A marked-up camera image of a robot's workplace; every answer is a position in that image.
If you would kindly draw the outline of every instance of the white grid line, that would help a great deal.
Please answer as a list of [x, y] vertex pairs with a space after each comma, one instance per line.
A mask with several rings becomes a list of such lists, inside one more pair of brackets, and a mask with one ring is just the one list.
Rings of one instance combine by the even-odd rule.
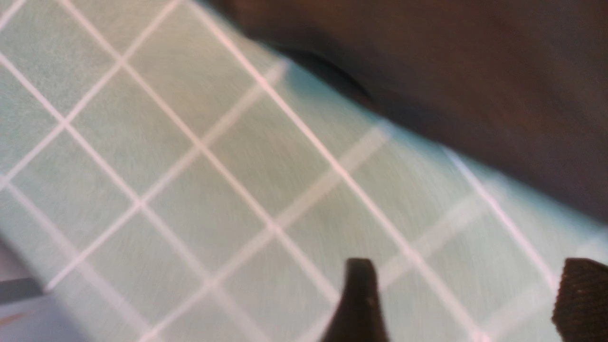
[[[32, 216], [38, 226], [45, 231], [50, 238], [57, 244], [57, 247], [68, 258], [74, 258], [78, 255], [76, 247], [63, 235], [63, 233], [52, 223], [52, 221], [44, 214], [36, 205], [27, 198], [14, 185], [8, 183], [6, 189], [13, 195], [13, 198]], [[81, 274], [85, 279], [97, 289], [97, 291], [114, 307], [116, 312], [129, 324], [135, 331], [144, 333], [150, 329], [150, 324], [143, 316], [129, 304], [118, 292], [98, 274], [95, 269], [83, 262], [79, 266]]]
[[551, 289], [551, 292], [556, 295], [558, 291], [558, 278], [553, 274], [551, 268], [544, 261], [543, 257], [538, 253], [534, 245], [526, 238], [525, 234], [517, 227], [517, 225], [511, 220], [511, 218], [502, 210], [496, 199], [486, 191], [482, 186], [481, 182], [477, 177], [469, 170], [462, 159], [454, 153], [452, 150], [443, 147], [444, 152], [448, 158], [454, 163], [456, 168], [462, 173], [466, 181], [471, 187], [490, 205], [490, 208], [500, 220], [506, 231], [517, 243], [519, 248], [526, 254], [528, 259], [536, 267], [541, 276], [545, 279], [545, 282]]
[[385, 232], [398, 244], [401, 251], [410, 259], [412, 259], [423, 278], [427, 281], [430, 287], [438, 295], [439, 299], [446, 305], [456, 318], [456, 320], [468, 331], [471, 336], [480, 335], [480, 328], [469, 316], [466, 309], [463, 307], [450, 289], [441, 281], [441, 279], [430, 269], [422, 257], [412, 249], [407, 241], [401, 236], [395, 226], [384, 215], [380, 208], [369, 198], [369, 196], [359, 187], [352, 177], [344, 170], [344, 168], [336, 161], [327, 148], [319, 141], [319, 138], [310, 130], [310, 128], [298, 117], [298, 115], [289, 107], [289, 105], [277, 94], [274, 88], [260, 75], [260, 73], [251, 65], [249, 60], [243, 53], [234, 45], [234, 43], [222, 32], [215, 24], [213, 19], [200, 7], [194, 3], [190, 3], [191, 8], [198, 14], [201, 22], [208, 27], [217, 39], [222, 43], [241, 63], [243, 68], [260, 84], [260, 86], [268, 93], [275, 103], [283, 110], [283, 112], [295, 123], [296, 126], [304, 133], [304, 135], [313, 143], [315, 148], [329, 162], [332, 168], [344, 179], [351, 190], [361, 199], [368, 210], [380, 222]]
[[[383, 144], [388, 140], [386, 134], [380, 134], [378, 132], [379, 129], [386, 129], [385, 123], [380, 123], [378, 126], [371, 128], [368, 133], [366, 133], [359, 142], [355, 143], [352, 148], [344, 154], [343, 162], [348, 162], [353, 168], [358, 167], [358, 165], [362, 164], [367, 157], [369, 157], [375, 150], [370, 150], [369, 146], [375, 146], [376, 150], [383, 146]], [[333, 189], [338, 183], [339, 178], [336, 178], [334, 182], [329, 183], [326, 180], [327, 174], [332, 174], [333, 171], [330, 170], [328, 173], [322, 175], [317, 179], [315, 183], [313, 183], [310, 188], [304, 191], [303, 195], [300, 198], [307, 196], [307, 194], [311, 193], [313, 189], [320, 189], [321, 186], [325, 186], [326, 189], [315, 191], [313, 198], [309, 201], [302, 201], [300, 198], [294, 200], [289, 207], [283, 210], [283, 213], [278, 214], [277, 217], [284, 217], [288, 212], [297, 212], [298, 215], [302, 215], [306, 210], [308, 210], [316, 201], [321, 199], [327, 192]], [[239, 250], [224, 266], [222, 266], [214, 278], [209, 279], [204, 286], [202, 286], [195, 294], [191, 297], [187, 298], [182, 304], [180, 304], [174, 311], [167, 314], [167, 316], [152, 329], [146, 336], [142, 337], [139, 342], [145, 342], [149, 338], [156, 336], [161, 331], [163, 331], [167, 326], [169, 326], [174, 320], [178, 319], [181, 315], [183, 315], [186, 311], [188, 311], [191, 307], [193, 307], [199, 300], [201, 300], [206, 294], [208, 294], [213, 287], [221, 284], [225, 279], [227, 279], [233, 272], [235, 272], [240, 266], [246, 263], [253, 255], [262, 250], [268, 243], [272, 241], [275, 237], [275, 232], [272, 232], [270, 229], [265, 229], [261, 233], [258, 233], [249, 243], [247, 243], [242, 249]], [[333, 288], [326, 289], [334, 293], [330, 300], [332, 305], [337, 303], [339, 299], [338, 292]]]
[[537, 282], [497, 309], [483, 325], [488, 335], [498, 340], [538, 311], [552, 305], [554, 298], [547, 292], [545, 282]]
[[224, 309], [224, 312], [237, 322], [248, 338], [253, 338], [257, 342], [270, 342], [271, 339], [266, 333], [257, 326], [257, 323], [249, 314], [241, 309], [221, 287], [216, 288], [214, 295], [215, 299], [221, 304], [222, 309]]
[[[109, 45], [109, 43], [104, 39], [103, 35], [100, 34], [97, 29], [90, 23], [88, 20], [80, 14], [80, 12], [73, 6], [69, 5], [70, 2], [68, 0], [62, 0], [62, 4], [66, 4], [66, 8], [68, 11], [79, 21], [81, 25], [98, 41], [98, 43], [106, 49], [111, 55], [115, 56], [115, 58], [119, 58], [118, 53]], [[211, 161], [211, 163], [215, 166], [215, 168], [222, 174], [222, 176], [228, 181], [228, 183], [236, 190], [236, 192], [241, 195], [241, 197], [245, 200], [245, 202], [249, 205], [250, 208], [260, 217], [265, 223], [267, 229], [270, 229], [274, 234], [279, 238], [278, 240], [281, 242], [281, 245], [286, 249], [287, 252], [294, 258], [294, 260], [300, 265], [302, 270], [309, 276], [311, 281], [319, 288], [321, 294], [323, 294], [327, 300], [335, 301], [337, 300], [338, 294], [335, 290], [332, 290], [331, 284], [323, 277], [322, 273], [317, 269], [317, 267], [308, 260], [308, 258], [299, 250], [299, 248], [291, 241], [289, 237], [284, 235], [280, 228], [276, 227], [276, 224], [272, 222], [272, 218], [270, 215], [263, 209], [263, 207], [257, 202], [257, 200], [247, 191], [247, 189], [238, 182], [238, 180], [222, 165], [219, 159], [209, 150], [209, 148], [202, 144], [200, 139], [196, 137], [194, 132], [179, 118], [179, 116], [171, 109], [171, 107], [162, 99], [160, 95], [158, 95], [152, 87], [135, 71], [127, 61], [119, 60], [123, 68], [127, 70], [127, 72], [133, 77], [133, 79], [148, 93], [148, 95], [163, 109], [165, 114], [180, 128], [180, 130], [194, 143], [197, 148], [199, 148], [203, 155]], [[78, 138], [81, 136], [74, 132], [74, 135]], [[90, 145], [82, 139], [81, 144], [85, 147], [85, 150], [89, 152], [94, 159], [98, 162], [101, 168], [112, 178], [112, 180], [121, 188], [131, 199], [135, 202], [136, 205], [142, 206], [144, 204], [140, 203], [137, 195], [133, 190], [131, 190], [126, 183], [122, 180], [122, 178], [113, 171], [113, 169], [105, 163], [105, 161], [92, 149]], [[180, 248], [184, 247], [184, 245], [173, 245], [179, 253], [183, 253]]]
[[[503, 181], [504, 178], [502, 176], [495, 176], [487, 181], [485, 185], [492, 193], [502, 198], [505, 195]], [[489, 211], [489, 207], [485, 205], [482, 207], [475, 205], [478, 201], [482, 201], [482, 199], [476, 193], [472, 193], [459, 200], [434, 225], [424, 229], [425, 233], [414, 241], [414, 248], [424, 258], [433, 255], [447, 242], [463, 232], [468, 227], [468, 224]], [[401, 253], [385, 262], [384, 265], [378, 268], [379, 291], [381, 293], [386, 291], [389, 286], [407, 274], [412, 268], [413, 264], [404, 259]], [[296, 338], [295, 342], [314, 342], [320, 333], [323, 332], [323, 327], [326, 327], [327, 321], [331, 318], [334, 311], [335, 308], [329, 310], [311, 328]]]
[[[159, 14], [158, 16], [152, 20], [152, 22], [143, 30], [143, 32], [135, 38], [131, 46], [127, 49], [127, 52], [121, 58], [122, 61], [126, 61], [129, 59], [135, 51], [143, 44], [143, 42], [150, 36], [150, 34], [160, 26], [162, 20], [168, 16], [168, 14], [173, 10], [177, 3], [180, 0], [174, 0], [169, 3]], [[11, 9], [15, 9], [13, 12], [7, 11], [5, 15], [0, 19], [0, 21], [4, 21], [4, 25], [8, 23], [8, 20], [14, 15], [14, 13], [22, 7], [25, 1], [17, 1], [13, 4]], [[17, 70], [17, 68], [0, 52], [0, 63], [2, 63], [20, 82], [23, 86], [25, 86], [31, 93], [36, 97], [36, 99], [48, 110], [56, 119], [59, 121], [59, 125], [57, 125], [41, 142], [38, 143], [28, 154], [23, 157], [22, 160], [17, 163], [9, 172], [6, 173], [4, 179], [0, 181], [0, 190], [6, 186], [12, 178], [19, 173], [25, 166], [33, 160], [36, 155], [38, 155], [46, 146], [48, 146], [66, 127], [69, 125], [74, 118], [80, 114], [82, 109], [91, 101], [95, 95], [97, 95], [101, 89], [112, 79], [114, 74], [116, 74], [120, 70], [121, 62], [117, 62], [110, 70], [108, 70], [96, 84], [87, 91], [87, 93], [76, 103], [74, 108], [68, 113], [68, 115], [63, 119], [62, 115], [42, 96], [42, 94], [35, 89], [35, 87]]]
[[[103, 36], [97, 31], [97, 29], [88, 22], [88, 20], [80, 14], [80, 12], [67, 0], [61, 2], [64, 4], [65, 8], [72, 14], [72, 16], [81, 23], [81, 25], [98, 41], [98, 43], [106, 49], [112, 56], [115, 58], [120, 58], [118, 53], [114, 51], [114, 49], [105, 41]], [[290, 243], [289, 237], [285, 236], [274, 224], [270, 225], [269, 221], [266, 219], [269, 218], [268, 214], [265, 213], [264, 209], [253, 199], [253, 197], [247, 192], [247, 190], [236, 181], [236, 179], [228, 172], [228, 170], [219, 162], [219, 160], [211, 153], [211, 151], [205, 146], [201, 144], [201, 141], [195, 136], [195, 134], [186, 126], [183, 121], [177, 116], [177, 114], [164, 102], [164, 100], [156, 94], [156, 92], [146, 83], [146, 81], [125, 61], [118, 59], [117, 60], [120, 65], [126, 69], [126, 71], [133, 77], [133, 79], [148, 93], [148, 95], [163, 109], [165, 114], [182, 130], [182, 132], [190, 138], [190, 140], [203, 152], [203, 154], [209, 159], [212, 164], [218, 169], [220, 174], [222, 174], [226, 180], [228, 180], [229, 184], [245, 199], [248, 205], [254, 209], [261, 219], [267, 222], [267, 229], [270, 229], [274, 234], [279, 237], [279, 241], [281, 241], [282, 245], [285, 249], [291, 254], [294, 260], [301, 266], [303, 271], [309, 276], [312, 282], [317, 285], [322, 294], [328, 297], [328, 300], [332, 300], [336, 298], [337, 300], [337, 292], [328, 292], [332, 290], [331, 284], [323, 277], [323, 275], [317, 270], [316, 266], [308, 261], [306, 256], [299, 251], [297, 246], [294, 243]], [[136, 208], [141, 208], [146, 214], [146, 216], [150, 219], [153, 225], [159, 230], [164, 239], [173, 247], [173, 249], [178, 253], [180, 257], [184, 260], [184, 262], [197, 274], [201, 276], [202, 279], [206, 279], [203, 277], [202, 273], [202, 264], [198, 262], [194, 257], [190, 257], [193, 253], [186, 247], [183, 243], [180, 242], [180, 239], [173, 234], [173, 232], [166, 226], [159, 224], [158, 217], [151, 215], [151, 210], [145, 207], [145, 203], [142, 203], [141, 199], [137, 197], [135, 191], [133, 191], [127, 184], [124, 182], [122, 177], [118, 175], [110, 165], [105, 162], [105, 160], [80, 136], [80, 134], [73, 129], [70, 125], [67, 125], [66, 129], [72, 134], [72, 136], [83, 146], [86, 152], [95, 160], [95, 162], [102, 168], [103, 171], [106, 172], [112, 179], [112, 181], [121, 189], [130, 199], [134, 202], [134, 206]], [[94, 249], [88, 249], [89, 253], [92, 253]], [[227, 308], [227, 303], [224, 300], [221, 301], [223, 303], [223, 307]], [[229, 312], [234, 313], [234, 305]], [[252, 332], [252, 326], [255, 324], [253, 321], [247, 317], [246, 314], [231, 317], [235, 320], [235, 322], [243, 329], [247, 330], [247, 332]]]
[[17, 0], [13, 2], [9, 8], [2, 14], [0, 18], [0, 31], [6, 27], [9, 21], [13, 18], [13, 16], [19, 11], [21, 7], [26, 3], [27, 0]]
[[[269, 79], [271, 81], [278, 81], [283, 75], [288, 64], [284, 61], [278, 62], [269, 71]], [[214, 126], [212, 126], [208, 133], [206, 133], [202, 140], [213, 141], [219, 134], [217, 131], [225, 131], [232, 125], [241, 115], [247, 110], [255, 101], [258, 99], [257, 96], [261, 95], [257, 92], [257, 86], [251, 87], [246, 95], [233, 106], [227, 114], [225, 114]], [[159, 194], [173, 179], [177, 178], [194, 160], [199, 156], [200, 150], [196, 147], [192, 147], [190, 151], [186, 152], [168, 171], [162, 175], [159, 180], [156, 181], [141, 197], [140, 204], [147, 204], [157, 194]], [[126, 223], [131, 217], [136, 215], [141, 209], [142, 205], [133, 204], [127, 211], [119, 216], [114, 223], [112, 223], [108, 229], [106, 229], [97, 239], [95, 239], [87, 248], [85, 248], [81, 254], [78, 255], [71, 263], [69, 263], [61, 272], [59, 272], [55, 278], [53, 278], [47, 285], [47, 289], [50, 290], [56, 286], [65, 276], [67, 276], [80, 262], [85, 260], [91, 253], [99, 248], [106, 240], [108, 240], [124, 223]]]

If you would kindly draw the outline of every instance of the gray object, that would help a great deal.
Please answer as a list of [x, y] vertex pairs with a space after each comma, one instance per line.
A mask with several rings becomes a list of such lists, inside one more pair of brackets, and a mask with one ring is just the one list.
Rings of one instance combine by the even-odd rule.
[[0, 241], [0, 341], [84, 342], [55, 300]]

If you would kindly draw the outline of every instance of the black object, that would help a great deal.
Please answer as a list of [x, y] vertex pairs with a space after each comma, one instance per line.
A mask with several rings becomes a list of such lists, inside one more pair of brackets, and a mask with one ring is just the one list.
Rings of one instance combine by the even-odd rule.
[[348, 259], [342, 299], [321, 342], [388, 342], [376, 271], [368, 259]]
[[608, 222], [608, 1], [211, 2], [377, 113]]
[[567, 259], [553, 311], [564, 342], [608, 341], [608, 267]]
[[44, 293], [34, 278], [0, 282], [0, 305], [40, 297]]

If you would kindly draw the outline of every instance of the blurry surface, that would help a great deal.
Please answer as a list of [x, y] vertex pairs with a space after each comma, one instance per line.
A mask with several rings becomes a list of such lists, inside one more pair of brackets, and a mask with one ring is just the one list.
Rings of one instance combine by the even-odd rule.
[[205, 7], [0, 11], [0, 232], [93, 341], [315, 341], [369, 257], [393, 341], [557, 342], [564, 258], [608, 262], [598, 223]]
[[0, 241], [0, 341], [84, 340], [56, 300], [43, 295], [23, 262]]

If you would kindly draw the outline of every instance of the brown cloth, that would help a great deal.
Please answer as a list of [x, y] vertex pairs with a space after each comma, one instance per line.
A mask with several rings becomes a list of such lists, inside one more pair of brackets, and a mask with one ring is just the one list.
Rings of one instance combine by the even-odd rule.
[[395, 123], [608, 222], [608, 1], [211, 2]]

